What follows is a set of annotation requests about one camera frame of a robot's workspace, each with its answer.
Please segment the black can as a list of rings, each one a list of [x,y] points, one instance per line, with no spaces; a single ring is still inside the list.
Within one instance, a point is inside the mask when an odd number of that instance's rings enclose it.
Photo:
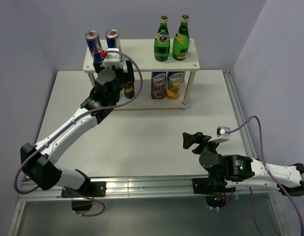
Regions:
[[[124,96],[126,99],[132,99],[135,96],[134,82],[126,82],[123,85]]]

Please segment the blue silver can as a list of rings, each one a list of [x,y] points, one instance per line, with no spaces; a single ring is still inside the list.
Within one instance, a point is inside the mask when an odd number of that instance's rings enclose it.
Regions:
[[[109,49],[115,48],[122,51],[119,32],[116,29],[109,29],[105,32],[106,42]]]
[[[104,58],[101,56],[102,46],[100,43],[99,33],[94,30],[90,30],[85,33],[85,39],[93,61],[103,62]]]

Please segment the green glass bottle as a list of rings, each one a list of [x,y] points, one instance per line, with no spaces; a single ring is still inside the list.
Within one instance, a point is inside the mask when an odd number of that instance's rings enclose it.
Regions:
[[[168,59],[170,53],[170,36],[168,32],[168,17],[160,17],[160,26],[154,40],[154,58],[163,62]]]
[[[182,15],[180,27],[175,35],[172,48],[172,56],[175,60],[181,61],[186,58],[189,49],[189,16]]]

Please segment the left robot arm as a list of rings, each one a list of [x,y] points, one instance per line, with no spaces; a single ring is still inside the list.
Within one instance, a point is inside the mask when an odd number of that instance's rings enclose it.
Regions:
[[[19,169],[38,188],[46,191],[54,186],[72,189],[78,196],[90,195],[93,185],[89,176],[82,171],[62,170],[55,166],[65,151],[87,131],[99,125],[118,107],[120,93],[126,83],[134,81],[134,63],[126,61],[127,70],[113,63],[96,63],[99,69],[95,86],[90,95],[80,105],[74,115],[53,134],[31,145],[25,143],[20,149],[21,168]]]

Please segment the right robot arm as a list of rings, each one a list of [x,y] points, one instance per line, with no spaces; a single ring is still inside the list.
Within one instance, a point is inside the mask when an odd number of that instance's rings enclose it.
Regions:
[[[216,137],[183,133],[183,148],[199,155],[199,164],[208,172],[207,177],[192,179],[195,194],[214,195],[224,192],[236,192],[251,188],[266,192],[280,192],[292,197],[304,195],[304,165],[291,166],[264,164],[263,162],[238,154],[221,155],[217,152],[220,143],[230,140],[230,134],[218,134]]]

